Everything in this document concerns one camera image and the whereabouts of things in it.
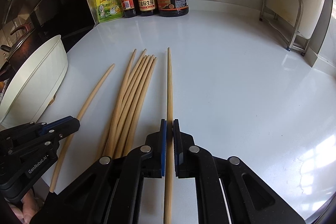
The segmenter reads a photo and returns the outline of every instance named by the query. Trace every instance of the bolt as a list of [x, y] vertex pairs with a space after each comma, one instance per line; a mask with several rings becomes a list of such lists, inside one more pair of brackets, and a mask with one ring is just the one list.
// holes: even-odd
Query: bolt
[[105, 164], [109, 164], [109, 163], [110, 163], [110, 158], [109, 158], [109, 157], [101, 157], [101, 158], [99, 159], [99, 163], [100, 163], [100, 164], [103, 164], [103, 165], [105, 165]]
[[141, 148], [140, 148], [141, 152], [144, 152], [144, 153], [148, 153], [150, 152], [151, 150], [151, 147], [149, 145], [143, 145]]
[[196, 145], [193, 145], [191, 147], [189, 147], [189, 151], [192, 153], [198, 153], [200, 151], [200, 148]]
[[237, 157], [231, 157], [229, 161], [233, 165], [238, 165], [240, 163], [240, 160]]

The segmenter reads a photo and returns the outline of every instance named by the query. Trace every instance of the cutting board rack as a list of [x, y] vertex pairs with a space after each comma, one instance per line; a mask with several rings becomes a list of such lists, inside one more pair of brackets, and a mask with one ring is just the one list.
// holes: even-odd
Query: cutting board rack
[[266, 1], [267, 0], [263, 0], [259, 20], [267, 22], [278, 32], [281, 39], [285, 42], [287, 46], [286, 50], [290, 51], [290, 49], [294, 49], [301, 52], [301, 55], [304, 56], [308, 49], [309, 39], [305, 38], [299, 32], [299, 27], [303, 14], [303, 1], [298, 0], [299, 8], [296, 16], [296, 21], [294, 27], [290, 26], [290, 28], [287, 27], [290, 24], [286, 24], [285, 20], [281, 20], [277, 13], [266, 7]]

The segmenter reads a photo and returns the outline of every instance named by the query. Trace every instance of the countertop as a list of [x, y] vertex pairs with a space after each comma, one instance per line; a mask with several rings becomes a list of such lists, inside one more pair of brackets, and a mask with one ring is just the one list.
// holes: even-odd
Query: countertop
[[[167, 48], [172, 51], [174, 118], [196, 145], [238, 156], [304, 219], [336, 191], [336, 82], [287, 52], [258, 18], [192, 10], [179, 18], [99, 24], [68, 52], [56, 100], [39, 121], [77, 116], [115, 63], [72, 140], [59, 193], [95, 157], [129, 58], [144, 48], [158, 58], [133, 147], [166, 117]], [[50, 183], [53, 167], [43, 176]], [[162, 223], [164, 180], [145, 179], [139, 223]], [[198, 222], [194, 179], [174, 180], [172, 223]]]

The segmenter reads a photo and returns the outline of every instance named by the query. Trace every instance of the seasoning pouch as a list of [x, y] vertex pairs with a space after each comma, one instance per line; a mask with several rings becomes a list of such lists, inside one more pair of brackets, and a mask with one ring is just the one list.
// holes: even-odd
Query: seasoning pouch
[[99, 23], [123, 16], [120, 0], [96, 0]]

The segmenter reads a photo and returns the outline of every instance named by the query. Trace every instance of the pot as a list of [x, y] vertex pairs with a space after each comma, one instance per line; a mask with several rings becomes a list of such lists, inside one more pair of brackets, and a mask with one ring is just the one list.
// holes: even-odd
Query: pot
[[10, 35], [13, 35], [18, 30], [25, 30], [26, 32], [12, 47], [0, 46], [0, 49], [8, 52], [7, 61], [0, 69], [0, 81], [14, 77], [28, 57], [47, 41], [43, 32], [38, 31], [38, 29], [32, 29], [29, 24], [20, 25]]

